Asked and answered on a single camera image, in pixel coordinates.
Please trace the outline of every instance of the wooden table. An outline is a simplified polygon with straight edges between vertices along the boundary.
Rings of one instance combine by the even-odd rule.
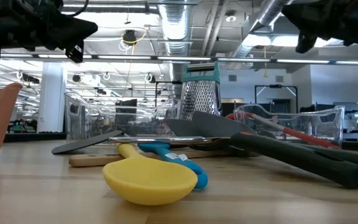
[[[102,167],[74,168],[67,156],[52,155],[63,143],[4,145],[0,224],[358,224],[358,190],[266,157],[194,159],[209,174],[206,190],[170,205],[134,205],[110,191]]]

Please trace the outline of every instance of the black rubber handle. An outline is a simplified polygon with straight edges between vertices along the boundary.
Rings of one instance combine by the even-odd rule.
[[[358,165],[323,152],[288,142],[237,133],[231,137],[232,145],[250,146],[255,152],[277,159],[308,172],[325,177],[347,189],[358,189]]]
[[[345,161],[352,162],[358,165],[358,154],[353,152],[347,152],[343,149],[327,149],[321,146],[312,146],[307,144],[299,144],[300,146],[308,147],[310,149],[314,149],[320,152],[323,152],[327,155],[337,157],[339,159],[343,159]]]

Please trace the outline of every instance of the box grater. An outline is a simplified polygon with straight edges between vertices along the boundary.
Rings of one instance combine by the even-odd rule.
[[[218,63],[189,65],[183,77],[180,119],[191,120],[194,111],[220,115],[221,90]]]

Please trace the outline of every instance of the yellow spoon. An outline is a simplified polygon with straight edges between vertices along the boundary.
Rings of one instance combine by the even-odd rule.
[[[117,145],[126,159],[103,167],[110,188],[124,199],[140,205],[163,205],[188,195],[197,183],[189,168],[140,155],[130,144]]]

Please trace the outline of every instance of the white column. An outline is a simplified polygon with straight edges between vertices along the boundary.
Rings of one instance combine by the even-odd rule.
[[[38,132],[63,131],[67,72],[60,62],[44,62],[42,69]]]
[[[12,110],[11,119],[10,121],[14,121],[17,119],[17,106],[15,106]]]

